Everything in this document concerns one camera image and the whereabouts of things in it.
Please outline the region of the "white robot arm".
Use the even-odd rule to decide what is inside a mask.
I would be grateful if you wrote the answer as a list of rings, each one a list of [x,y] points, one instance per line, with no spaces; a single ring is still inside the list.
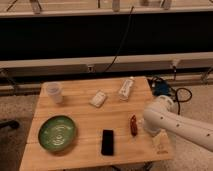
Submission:
[[[143,110],[144,129],[152,136],[165,129],[213,152],[213,124],[177,115],[172,112],[173,106],[168,96],[155,98]]]

